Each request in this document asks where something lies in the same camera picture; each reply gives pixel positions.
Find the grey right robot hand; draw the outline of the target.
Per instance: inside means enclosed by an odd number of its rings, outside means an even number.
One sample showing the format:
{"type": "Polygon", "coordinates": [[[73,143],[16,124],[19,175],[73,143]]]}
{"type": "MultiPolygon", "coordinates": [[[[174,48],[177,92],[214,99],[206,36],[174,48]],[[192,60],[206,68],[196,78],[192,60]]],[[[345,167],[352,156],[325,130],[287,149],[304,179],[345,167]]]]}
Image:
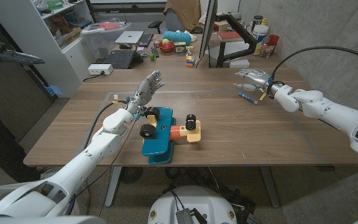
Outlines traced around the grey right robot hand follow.
{"type": "Polygon", "coordinates": [[[243,78],[247,83],[233,83],[233,87],[243,89],[245,91],[256,91],[260,89],[267,93],[267,88],[269,87],[269,79],[272,77],[271,74],[253,68],[245,68],[239,70],[234,74],[236,77],[243,78]]]}

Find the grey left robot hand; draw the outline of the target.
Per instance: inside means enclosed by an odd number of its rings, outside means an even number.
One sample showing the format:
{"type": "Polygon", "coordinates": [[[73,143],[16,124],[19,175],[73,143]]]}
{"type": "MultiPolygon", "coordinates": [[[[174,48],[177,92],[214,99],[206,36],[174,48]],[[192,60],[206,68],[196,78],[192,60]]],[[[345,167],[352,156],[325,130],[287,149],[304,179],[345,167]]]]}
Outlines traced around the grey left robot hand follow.
{"type": "Polygon", "coordinates": [[[145,106],[151,99],[153,94],[161,87],[165,82],[160,83],[161,73],[159,70],[152,72],[144,80],[139,83],[139,86],[134,92],[130,102],[128,102],[125,109],[131,114],[139,112],[141,107],[145,106]]]}

